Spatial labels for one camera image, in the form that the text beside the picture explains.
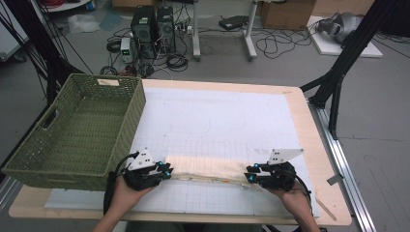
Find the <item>black computer tower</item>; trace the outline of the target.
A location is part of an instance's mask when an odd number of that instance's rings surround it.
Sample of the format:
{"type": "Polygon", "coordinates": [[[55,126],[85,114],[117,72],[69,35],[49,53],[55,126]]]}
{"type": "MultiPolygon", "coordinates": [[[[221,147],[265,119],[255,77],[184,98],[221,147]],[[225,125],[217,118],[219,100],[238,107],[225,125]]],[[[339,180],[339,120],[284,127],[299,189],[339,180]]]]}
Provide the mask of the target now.
{"type": "Polygon", "coordinates": [[[161,37],[161,45],[168,53],[176,51],[173,8],[162,6],[157,11],[157,24],[159,35],[161,37]]]}
{"type": "Polygon", "coordinates": [[[154,43],[158,38],[155,8],[138,5],[134,11],[131,29],[138,55],[141,58],[154,59],[154,43]]]}

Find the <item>white grid mat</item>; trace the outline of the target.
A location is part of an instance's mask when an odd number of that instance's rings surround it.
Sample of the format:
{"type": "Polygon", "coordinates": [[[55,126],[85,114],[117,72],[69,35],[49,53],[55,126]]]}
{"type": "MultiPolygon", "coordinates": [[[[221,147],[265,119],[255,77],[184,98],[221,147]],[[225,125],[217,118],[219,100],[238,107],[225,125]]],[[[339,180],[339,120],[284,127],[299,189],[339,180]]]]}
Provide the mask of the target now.
{"type": "MultiPolygon", "coordinates": [[[[149,87],[132,149],[155,160],[207,157],[265,163],[273,149],[302,145],[283,94],[149,87]]],[[[303,154],[290,162],[309,180],[303,154]]],[[[163,181],[135,206],[139,213],[288,218],[280,200],[259,185],[163,181]]]]}

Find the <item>black metal stand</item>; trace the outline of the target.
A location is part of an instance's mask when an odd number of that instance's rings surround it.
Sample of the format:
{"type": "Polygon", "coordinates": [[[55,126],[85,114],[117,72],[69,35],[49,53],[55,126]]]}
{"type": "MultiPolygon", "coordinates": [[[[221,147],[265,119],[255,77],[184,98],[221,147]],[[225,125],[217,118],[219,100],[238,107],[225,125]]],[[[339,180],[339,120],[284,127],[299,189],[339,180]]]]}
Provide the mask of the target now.
{"type": "Polygon", "coordinates": [[[375,0],[332,67],[324,75],[301,87],[303,92],[317,87],[316,93],[308,99],[308,102],[316,108],[323,109],[327,100],[332,99],[328,131],[335,140],[338,140],[337,116],[344,77],[399,1],[375,0]]]}
{"type": "Polygon", "coordinates": [[[72,73],[82,71],[69,63],[57,49],[30,0],[0,0],[0,22],[23,48],[39,78],[47,104],[51,105],[72,73]]]}

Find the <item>cream egg-print cloth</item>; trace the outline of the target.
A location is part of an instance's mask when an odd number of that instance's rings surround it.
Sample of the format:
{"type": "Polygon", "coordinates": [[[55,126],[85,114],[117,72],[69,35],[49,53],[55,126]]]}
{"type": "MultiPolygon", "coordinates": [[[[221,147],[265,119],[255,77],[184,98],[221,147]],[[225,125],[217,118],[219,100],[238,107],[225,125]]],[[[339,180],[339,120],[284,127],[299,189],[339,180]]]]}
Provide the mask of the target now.
{"type": "Polygon", "coordinates": [[[172,177],[177,180],[250,186],[247,165],[242,161],[185,156],[168,156],[165,161],[173,167],[172,177]]]}

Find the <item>teal sheet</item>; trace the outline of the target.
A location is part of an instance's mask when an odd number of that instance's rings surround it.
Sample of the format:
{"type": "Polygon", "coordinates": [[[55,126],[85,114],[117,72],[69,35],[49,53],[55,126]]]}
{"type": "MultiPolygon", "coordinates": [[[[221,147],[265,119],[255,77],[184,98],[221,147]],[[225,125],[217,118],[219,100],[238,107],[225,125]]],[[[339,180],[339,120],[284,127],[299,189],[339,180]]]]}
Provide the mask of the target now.
{"type": "Polygon", "coordinates": [[[112,31],[119,26],[123,21],[123,18],[119,16],[115,11],[107,11],[100,23],[100,28],[104,31],[112,31]]]}

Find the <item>person's left hand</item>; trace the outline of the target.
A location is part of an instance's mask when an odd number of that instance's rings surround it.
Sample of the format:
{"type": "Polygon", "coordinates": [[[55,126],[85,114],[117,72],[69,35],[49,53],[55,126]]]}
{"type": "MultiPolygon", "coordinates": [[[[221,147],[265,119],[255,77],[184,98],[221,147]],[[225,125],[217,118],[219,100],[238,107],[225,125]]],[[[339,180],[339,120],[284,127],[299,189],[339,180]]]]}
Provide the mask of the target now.
{"type": "Polygon", "coordinates": [[[125,213],[131,210],[145,194],[152,190],[153,188],[143,190],[132,189],[127,185],[123,177],[119,177],[116,180],[115,191],[109,211],[122,217],[125,213]]]}

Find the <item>green woven basket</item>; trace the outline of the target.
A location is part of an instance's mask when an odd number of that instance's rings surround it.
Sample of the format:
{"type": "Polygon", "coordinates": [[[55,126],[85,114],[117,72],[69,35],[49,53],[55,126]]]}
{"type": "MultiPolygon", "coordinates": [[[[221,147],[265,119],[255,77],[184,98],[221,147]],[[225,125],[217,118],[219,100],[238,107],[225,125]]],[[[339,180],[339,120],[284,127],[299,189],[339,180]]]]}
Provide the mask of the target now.
{"type": "Polygon", "coordinates": [[[2,171],[34,188],[104,190],[145,103],[139,77],[73,73],[2,171]]]}

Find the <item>grey rounded device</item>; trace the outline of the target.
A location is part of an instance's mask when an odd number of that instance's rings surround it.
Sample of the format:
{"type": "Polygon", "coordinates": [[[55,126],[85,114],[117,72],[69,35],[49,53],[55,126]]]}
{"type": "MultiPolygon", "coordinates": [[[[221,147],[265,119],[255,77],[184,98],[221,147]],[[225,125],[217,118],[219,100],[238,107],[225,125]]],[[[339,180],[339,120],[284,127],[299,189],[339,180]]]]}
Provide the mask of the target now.
{"type": "Polygon", "coordinates": [[[325,32],[338,44],[343,44],[350,37],[350,34],[359,27],[362,20],[360,16],[349,12],[335,13],[330,18],[320,19],[316,30],[320,33],[325,32]]]}

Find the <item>white floor board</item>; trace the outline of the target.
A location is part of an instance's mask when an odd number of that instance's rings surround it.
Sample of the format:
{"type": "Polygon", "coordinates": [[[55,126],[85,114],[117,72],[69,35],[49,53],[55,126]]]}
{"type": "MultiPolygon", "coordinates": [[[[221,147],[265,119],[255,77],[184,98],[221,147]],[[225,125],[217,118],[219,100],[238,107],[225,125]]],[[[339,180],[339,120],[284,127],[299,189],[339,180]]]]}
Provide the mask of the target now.
{"type": "MultiPolygon", "coordinates": [[[[321,16],[311,16],[309,18],[307,23],[309,35],[319,54],[338,56],[342,51],[341,45],[325,32],[316,31],[318,21],[321,19],[321,16]]],[[[382,56],[382,52],[373,43],[369,43],[361,53],[362,58],[381,58],[382,56]]]]}

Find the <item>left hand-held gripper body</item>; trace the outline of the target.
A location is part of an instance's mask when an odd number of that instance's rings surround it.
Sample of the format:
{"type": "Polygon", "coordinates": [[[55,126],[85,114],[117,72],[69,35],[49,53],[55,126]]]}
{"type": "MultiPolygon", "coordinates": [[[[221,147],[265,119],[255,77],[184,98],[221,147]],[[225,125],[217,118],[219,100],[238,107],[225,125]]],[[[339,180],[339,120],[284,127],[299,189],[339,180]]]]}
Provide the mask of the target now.
{"type": "Polygon", "coordinates": [[[126,157],[122,171],[127,185],[140,191],[157,186],[161,182],[161,161],[155,161],[148,148],[136,151],[126,157]]]}

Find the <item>white power supply box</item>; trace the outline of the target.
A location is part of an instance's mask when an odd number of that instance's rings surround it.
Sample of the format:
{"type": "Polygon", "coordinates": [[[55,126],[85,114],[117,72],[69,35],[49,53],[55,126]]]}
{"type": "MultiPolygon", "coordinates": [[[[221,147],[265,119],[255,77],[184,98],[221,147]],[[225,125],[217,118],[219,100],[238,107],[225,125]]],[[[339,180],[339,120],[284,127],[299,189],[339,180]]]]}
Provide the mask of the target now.
{"type": "Polygon", "coordinates": [[[132,43],[130,38],[122,38],[120,52],[122,59],[126,64],[130,64],[133,60],[132,57],[132,43]]]}

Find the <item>black flat case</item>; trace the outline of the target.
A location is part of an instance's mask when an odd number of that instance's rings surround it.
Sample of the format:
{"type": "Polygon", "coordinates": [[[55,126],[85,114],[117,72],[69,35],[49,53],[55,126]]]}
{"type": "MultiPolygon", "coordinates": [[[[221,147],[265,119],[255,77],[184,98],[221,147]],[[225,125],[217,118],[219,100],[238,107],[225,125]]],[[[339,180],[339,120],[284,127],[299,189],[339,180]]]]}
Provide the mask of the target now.
{"type": "Polygon", "coordinates": [[[235,15],[219,21],[219,26],[224,30],[231,31],[241,28],[248,23],[249,18],[244,15],[235,15]]]}

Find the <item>white desk frame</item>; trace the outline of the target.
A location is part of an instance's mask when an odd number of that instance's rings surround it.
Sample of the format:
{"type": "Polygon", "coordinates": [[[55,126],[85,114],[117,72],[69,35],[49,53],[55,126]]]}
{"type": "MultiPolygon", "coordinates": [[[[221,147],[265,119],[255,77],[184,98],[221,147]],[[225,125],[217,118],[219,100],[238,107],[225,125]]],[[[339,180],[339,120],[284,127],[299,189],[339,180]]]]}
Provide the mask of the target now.
{"type": "MultiPolygon", "coordinates": [[[[198,7],[199,7],[200,0],[193,0],[193,16],[192,16],[192,55],[195,61],[199,61],[201,59],[201,50],[200,50],[200,41],[199,41],[199,31],[198,31],[198,7]]],[[[243,30],[243,38],[245,44],[247,46],[249,52],[249,61],[254,60],[257,57],[256,50],[254,48],[254,44],[251,39],[251,32],[252,27],[256,15],[258,0],[249,0],[250,7],[249,7],[249,21],[247,25],[247,29],[243,30]]]]}

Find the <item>white round table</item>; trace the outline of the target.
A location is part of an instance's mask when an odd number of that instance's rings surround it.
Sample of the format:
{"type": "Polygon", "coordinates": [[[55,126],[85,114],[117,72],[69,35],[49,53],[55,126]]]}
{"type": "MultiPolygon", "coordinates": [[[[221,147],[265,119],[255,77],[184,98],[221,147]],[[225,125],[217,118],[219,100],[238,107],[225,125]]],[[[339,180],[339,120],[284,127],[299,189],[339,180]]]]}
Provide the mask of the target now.
{"type": "Polygon", "coordinates": [[[89,2],[93,2],[93,0],[37,0],[37,2],[46,12],[57,13],[85,7],[89,2]]]}

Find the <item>clear plastic bag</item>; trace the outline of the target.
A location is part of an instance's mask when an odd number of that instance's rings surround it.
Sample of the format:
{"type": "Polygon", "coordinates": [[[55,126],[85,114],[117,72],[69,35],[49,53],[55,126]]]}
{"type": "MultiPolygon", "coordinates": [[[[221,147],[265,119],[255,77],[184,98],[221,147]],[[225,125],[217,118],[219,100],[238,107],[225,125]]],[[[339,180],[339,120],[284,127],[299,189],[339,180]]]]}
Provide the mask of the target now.
{"type": "Polygon", "coordinates": [[[68,17],[68,24],[72,34],[92,33],[100,30],[100,24],[92,15],[75,14],[68,17]]]}

